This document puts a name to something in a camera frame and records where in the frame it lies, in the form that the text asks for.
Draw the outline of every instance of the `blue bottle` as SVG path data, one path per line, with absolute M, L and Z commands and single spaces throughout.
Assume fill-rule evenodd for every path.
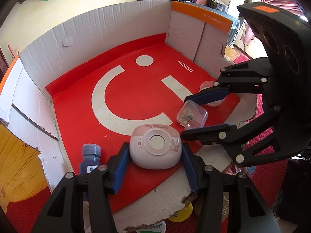
M 87 143 L 82 147 L 83 162 L 79 165 L 79 174 L 90 173 L 100 166 L 101 147 L 97 144 Z M 83 193 L 83 200 L 88 201 L 87 193 Z

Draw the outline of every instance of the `yellow circle sticker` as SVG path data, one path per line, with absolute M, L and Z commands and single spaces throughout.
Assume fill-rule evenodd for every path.
M 192 210 L 193 210 L 193 207 L 192 207 L 192 204 L 190 203 L 184 209 L 181 209 L 175 212 L 174 215 L 169 218 L 169 220 L 175 223 L 180 223 L 184 220 L 187 220 L 190 217 Z

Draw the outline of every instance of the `bottle label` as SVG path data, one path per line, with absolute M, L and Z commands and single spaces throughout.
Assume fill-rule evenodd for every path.
M 156 223 L 149 227 L 148 229 L 137 230 L 137 233 L 165 233 L 166 224 L 165 221 Z
M 97 168 L 97 166 L 87 166 L 87 173 L 90 173 L 90 172 L 93 171 L 95 168 Z

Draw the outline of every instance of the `pink curtain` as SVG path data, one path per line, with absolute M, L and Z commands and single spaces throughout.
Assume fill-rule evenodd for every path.
M 264 3 L 268 3 L 274 6 L 277 6 L 281 9 L 288 10 L 296 15 L 303 16 L 303 13 L 299 9 L 298 5 L 294 2 L 294 0 L 261 0 Z M 246 25 L 245 29 L 245 35 L 242 35 L 241 40 L 243 41 L 243 44 L 246 46 L 249 44 L 249 42 L 254 39 L 255 35 L 252 32 L 249 25 Z

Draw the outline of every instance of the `white cardboard wall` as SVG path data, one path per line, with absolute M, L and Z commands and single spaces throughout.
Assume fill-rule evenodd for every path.
M 12 103 L 38 126 L 59 138 L 52 114 L 52 103 L 41 93 L 24 68 L 18 78 Z
M 212 77 L 218 78 L 220 69 L 232 65 L 222 57 L 228 34 L 205 24 L 194 63 L 206 70 Z
M 53 191 L 69 171 L 63 160 L 58 142 L 36 128 L 13 107 L 10 110 L 10 122 L 7 128 L 21 141 L 41 152 L 39 159 L 49 187 Z
M 13 95 L 22 69 L 23 64 L 20 59 L 17 59 L 0 94 L 0 119 L 6 125 L 9 123 Z
M 45 87 L 72 68 L 123 43 L 167 33 L 171 3 L 140 1 L 89 11 L 54 27 L 21 54 L 35 85 Z
M 205 22 L 172 11 L 167 44 L 193 61 Z

